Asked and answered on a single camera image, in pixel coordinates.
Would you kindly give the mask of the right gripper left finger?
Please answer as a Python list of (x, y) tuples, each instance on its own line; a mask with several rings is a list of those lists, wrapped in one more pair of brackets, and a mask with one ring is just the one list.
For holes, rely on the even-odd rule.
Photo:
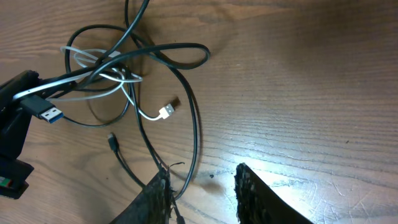
[(170, 175), (162, 168), (110, 224), (166, 224), (171, 208)]

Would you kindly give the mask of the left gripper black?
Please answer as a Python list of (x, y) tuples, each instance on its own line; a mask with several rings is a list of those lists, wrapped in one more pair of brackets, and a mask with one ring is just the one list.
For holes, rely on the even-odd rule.
[(42, 113), (38, 96), (14, 95), (36, 87), (39, 74), (26, 70), (1, 85), (1, 196), (19, 199), (28, 188), (26, 178), (34, 168), (18, 160), (31, 117)]

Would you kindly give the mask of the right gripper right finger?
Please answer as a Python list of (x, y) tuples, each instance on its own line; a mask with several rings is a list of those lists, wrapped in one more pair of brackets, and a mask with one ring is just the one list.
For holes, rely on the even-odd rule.
[(310, 220), (285, 203), (245, 163), (236, 167), (234, 176), (237, 218), (240, 223), (310, 223)]

